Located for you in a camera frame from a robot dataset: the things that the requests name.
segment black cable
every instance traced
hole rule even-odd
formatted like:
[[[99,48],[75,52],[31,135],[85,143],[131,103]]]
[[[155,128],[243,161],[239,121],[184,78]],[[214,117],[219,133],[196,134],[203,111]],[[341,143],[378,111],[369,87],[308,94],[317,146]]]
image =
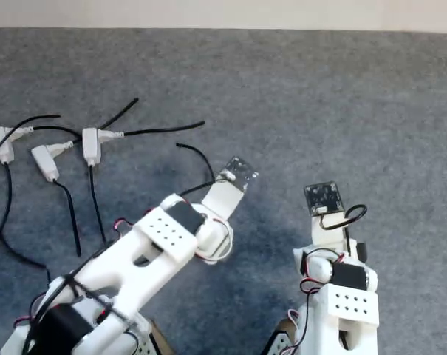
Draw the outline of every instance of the black cable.
[[[221,183],[221,182],[223,182],[223,181],[227,181],[227,180],[226,180],[226,179],[217,179],[217,180],[215,180],[214,182],[213,182],[213,181],[208,181],[208,182],[206,182],[206,183],[201,183],[200,185],[197,185],[197,186],[195,186],[195,187],[192,187],[191,189],[187,189],[187,190],[185,190],[185,191],[182,191],[182,192],[179,194],[179,196],[180,196],[180,197],[184,197],[184,196],[190,194],[191,192],[195,192],[195,191],[204,189],[205,187],[212,186],[214,183]]]
[[[134,98],[129,104],[127,104],[124,108],[122,108],[122,110],[119,111],[118,114],[116,114],[114,117],[110,118],[107,122],[102,124],[99,128],[105,129],[108,126],[111,126],[114,122],[118,121],[125,113],[127,113],[138,101],[139,101],[139,98]]]
[[[340,339],[341,339],[341,343],[343,344],[343,348],[345,350],[349,350],[348,349],[348,342],[347,342],[347,333],[346,333],[346,331],[340,331]]]
[[[338,224],[334,224],[332,226],[324,226],[323,224],[323,220],[324,220],[324,214],[322,216],[320,216],[320,228],[324,229],[325,231],[332,231],[333,229],[338,229],[341,227],[345,227],[350,225],[351,223],[356,222],[357,220],[360,220],[368,211],[368,208],[366,205],[360,204],[360,205],[354,205],[353,207],[351,207],[347,213],[351,213],[353,211],[355,211],[356,209],[361,209],[361,212],[359,212],[356,216],[354,216],[353,218],[350,218],[348,220],[345,220],[344,222],[338,223]]]
[[[153,128],[153,129],[140,129],[137,131],[125,132],[125,137],[129,137],[130,135],[145,135],[148,133],[168,133],[168,132],[179,132],[185,131],[187,129],[194,129],[200,126],[203,126],[205,121],[200,121],[195,124],[189,124],[187,126],[179,126],[179,127],[169,127],[169,128]]]
[[[38,261],[35,261],[33,259],[30,259],[29,257],[25,257],[23,254],[16,251],[6,240],[6,238],[3,235],[3,232],[0,230],[0,240],[4,244],[5,248],[8,250],[8,252],[15,258],[17,261],[21,263],[25,263],[27,265],[31,265],[35,268],[39,268],[41,270],[46,271],[47,275],[47,283],[49,284],[51,282],[51,273],[47,266],[43,263],[40,263]]]
[[[16,124],[11,131],[9,131],[4,137],[3,139],[0,141],[0,147],[3,145],[4,142],[7,141],[7,139],[21,126],[27,124],[28,122],[31,121],[35,121],[35,120],[40,120],[43,118],[60,118],[61,115],[42,115],[42,116],[33,116],[30,118],[27,118],[26,120],[21,121],[19,124]]]
[[[89,177],[90,177],[90,191],[92,192],[92,199],[93,199],[93,204],[95,206],[95,214],[97,215],[98,226],[100,227],[102,241],[104,243],[106,243],[105,231],[103,230],[102,217],[100,215],[100,210],[98,209],[97,197],[95,196],[95,183],[93,180],[93,166],[89,166]]]
[[[0,222],[0,234],[3,232],[4,227],[7,225],[8,217],[10,216],[10,210],[11,210],[11,203],[13,201],[13,182],[11,180],[11,171],[10,166],[8,163],[2,164],[4,167],[4,171],[7,174],[7,190],[8,190],[8,197],[7,197],[7,207],[5,208],[3,218]]]
[[[69,212],[70,212],[70,220],[72,222],[72,229],[74,231],[74,240],[75,240],[75,250],[77,252],[77,256],[82,256],[82,249],[81,249],[81,239],[78,235],[78,228],[77,228],[77,220],[75,219],[75,210],[74,210],[74,202],[72,201],[72,195],[70,194],[67,187],[59,183],[57,180],[54,180],[52,183],[59,186],[61,189],[64,190],[64,192],[67,195],[67,202],[69,204]]]
[[[198,155],[200,155],[200,157],[203,159],[203,161],[205,161],[205,164],[207,165],[208,171],[210,172],[211,181],[215,182],[214,170],[212,169],[212,167],[210,165],[210,162],[208,161],[207,157],[205,156],[205,154],[203,154],[203,152],[201,150],[199,150],[198,148],[196,148],[194,146],[189,146],[188,144],[184,144],[184,143],[176,143],[176,146],[178,148],[190,149],[190,150],[196,152]]]
[[[339,253],[337,253],[336,251],[334,251],[333,249],[330,249],[330,248],[315,248],[315,249],[309,251],[305,257],[308,258],[309,255],[315,253],[316,251],[320,251],[320,250],[323,250],[323,251],[330,251],[330,252],[332,252],[334,255],[336,255],[337,257],[340,257],[340,254],[339,254]]]
[[[345,212],[344,217],[345,217],[345,218],[348,218],[349,215],[351,214],[351,212],[353,212],[353,211],[355,211],[355,210],[356,210],[356,206],[353,206],[352,208],[348,209],[348,210]],[[349,237],[348,226],[346,226],[346,227],[343,229],[343,233],[344,233],[344,238],[345,238],[345,240],[346,240],[346,242],[347,242],[348,255],[351,256],[351,238]]]
[[[125,334],[128,334],[136,342],[136,348],[132,352],[132,355],[135,355],[137,353],[137,349],[140,347],[140,340],[136,337],[136,334],[133,334],[131,331],[125,331]]]
[[[74,135],[77,139],[82,139],[82,135],[75,131],[74,129],[70,129],[67,127],[63,127],[63,126],[35,126],[33,127],[35,131],[41,131],[41,130],[56,130],[56,131],[63,131],[63,132],[67,132],[70,133],[71,135]]]

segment white wall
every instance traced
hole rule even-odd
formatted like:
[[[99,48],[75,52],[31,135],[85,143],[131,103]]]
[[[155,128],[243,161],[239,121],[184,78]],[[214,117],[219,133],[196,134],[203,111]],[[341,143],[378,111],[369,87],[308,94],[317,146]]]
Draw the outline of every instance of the white wall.
[[[19,26],[447,33],[447,0],[0,0],[0,27]]]

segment cable connector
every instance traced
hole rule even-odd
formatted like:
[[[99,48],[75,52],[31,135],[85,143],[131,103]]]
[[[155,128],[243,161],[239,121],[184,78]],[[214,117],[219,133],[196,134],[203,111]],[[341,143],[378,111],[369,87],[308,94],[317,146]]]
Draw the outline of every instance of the cable connector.
[[[3,140],[3,138],[10,133],[12,128],[8,127],[0,127],[0,143]],[[13,145],[12,142],[17,140],[18,138],[27,135],[28,133],[31,133],[33,131],[33,128],[30,127],[23,127],[18,128],[15,130],[15,132],[1,145],[0,147],[0,161],[1,163],[11,163],[15,160],[15,152],[13,151]]]
[[[72,148],[74,143],[68,141],[66,143],[51,144],[49,146],[37,146],[31,149],[34,160],[41,170],[42,175],[50,183],[59,178],[58,167],[55,165],[54,158],[60,155],[64,150]]]
[[[84,128],[82,130],[83,158],[89,166],[95,166],[101,162],[101,144],[117,138],[123,138],[124,132],[103,131],[96,128]]]

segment gray carpet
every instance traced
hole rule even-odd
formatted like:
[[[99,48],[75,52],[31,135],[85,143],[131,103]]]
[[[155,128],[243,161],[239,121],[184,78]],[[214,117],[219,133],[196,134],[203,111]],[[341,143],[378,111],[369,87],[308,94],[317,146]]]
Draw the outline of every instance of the gray carpet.
[[[96,180],[107,236],[166,195],[205,180],[193,144],[220,169],[241,155],[260,172],[232,217],[234,253],[191,262],[145,306],[179,354],[258,354],[298,292],[292,248],[310,243],[303,186],[335,180],[351,228],[379,274],[379,354],[447,354],[447,35],[247,30],[0,30],[0,124],[63,115],[97,126],[133,97],[113,128],[205,119],[203,129],[103,146]],[[14,143],[14,203],[5,234],[48,263],[76,267],[63,192]],[[80,149],[57,159],[72,191],[84,254],[100,245]],[[193,201],[202,195],[195,194]],[[0,215],[5,177],[0,167]],[[0,347],[45,286],[0,248]]]

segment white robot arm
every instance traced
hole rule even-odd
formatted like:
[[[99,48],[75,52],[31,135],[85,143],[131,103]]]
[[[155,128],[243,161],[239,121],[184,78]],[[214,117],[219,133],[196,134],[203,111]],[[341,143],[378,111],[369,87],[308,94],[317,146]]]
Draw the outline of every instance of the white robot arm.
[[[249,182],[256,177],[257,173],[246,162],[233,158],[202,203],[190,204],[179,195],[168,196],[101,254],[70,275],[53,280],[30,323],[35,331],[31,331],[29,325],[17,327],[1,355],[52,354],[48,352],[51,351],[48,342],[54,337],[48,334],[54,328],[51,323],[60,323],[55,332],[64,333],[64,336],[57,336],[63,344],[56,340],[54,354],[133,354],[132,339],[125,333],[133,331],[134,335],[140,336],[151,332],[151,326],[139,315],[140,309],[194,255],[214,264],[230,254],[233,229],[227,219],[242,199]],[[149,263],[137,266],[136,261],[141,257]],[[108,310],[111,311],[100,322],[96,317],[100,311],[93,316],[94,312],[84,306],[84,301],[77,303],[74,311],[65,310],[65,315],[59,314],[60,309],[52,311],[56,305],[69,305],[78,296],[105,287],[116,288],[117,295]],[[110,299],[104,297],[102,301],[101,305],[107,305]],[[103,310],[97,303],[92,308]],[[48,318],[48,313],[55,318]],[[41,336],[38,329],[44,322],[47,329]]]
[[[345,212],[333,182],[308,186],[305,194],[313,244],[293,253],[307,302],[288,312],[293,338],[284,331],[274,332],[263,354],[376,355],[378,276],[365,264],[365,244],[351,239],[347,229],[366,207],[357,205]],[[349,218],[356,209],[361,213]]]

